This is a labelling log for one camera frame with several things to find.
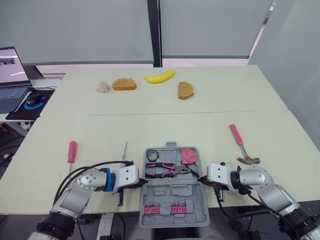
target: pink screwdriver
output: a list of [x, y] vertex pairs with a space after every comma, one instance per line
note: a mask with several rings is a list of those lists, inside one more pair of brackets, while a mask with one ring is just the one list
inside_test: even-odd
[[77, 143], [75, 141], [71, 141], [69, 143], [69, 152], [68, 152], [68, 163], [70, 163], [69, 174], [71, 173], [71, 164], [75, 162], [76, 151], [77, 151]]
[[244, 141], [242, 140], [237, 128], [236, 128], [236, 125], [234, 124], [231, 124], [230, 125], [230, 129], [231, 129], [231, 132], [234, 136], [234, 139], [235, 141], [238, 143], [238, 145], [241, 147], [241, 149], [243, 150], [243, 153], [244, 153], [244, 159], [241, 158], [241, 157], [238, 157], [237, 160], [240, 161], [241, 163], [243, 164], [247, 164], [247, 165], [252, 165], [252, 164], [259, 164], [260, 163], [260, 159], [259, 158], [251, 158], [249, 157], [245, 147], [244, 147]]

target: yellow banana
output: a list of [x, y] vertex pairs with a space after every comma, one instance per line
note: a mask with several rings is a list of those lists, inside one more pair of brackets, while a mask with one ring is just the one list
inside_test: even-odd
[[176, 74], [175, 70], [169, 70], [158, 76], [144, 76], [144, 79], [150, 84], [162, 83]]

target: bread slice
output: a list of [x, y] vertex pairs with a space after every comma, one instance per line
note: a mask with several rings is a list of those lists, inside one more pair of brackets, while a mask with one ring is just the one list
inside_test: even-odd
[[112, 83], [112, 87], [116, 91], [135, 90], [137, 85], [135, 81], [130, 78], [119, 78]]
[[194, 93], [194, 87], [185, 81], [179, 82], [179, 99], [185, 100], [188, 98], [191, 98], [195, 93]]

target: blue mouse pad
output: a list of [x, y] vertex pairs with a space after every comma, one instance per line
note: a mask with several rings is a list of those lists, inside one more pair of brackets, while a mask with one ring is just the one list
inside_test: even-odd
[[30, 95], [41, 95], [39, 103], [34, 106], [27, 106], [25, 100], [17, 111], [12, 111], [6, 116], [7, 120], [36, 120], [44, 109], [46, 103], [50, 99], [51, 95], [54, 93], [54, 90], [33, 90]]

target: laptop keyboard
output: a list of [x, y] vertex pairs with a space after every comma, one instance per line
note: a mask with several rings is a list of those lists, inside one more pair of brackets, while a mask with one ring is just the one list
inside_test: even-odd
[[26, 89], [26, 87], [0, 89], [0, 100], [21, 98]]

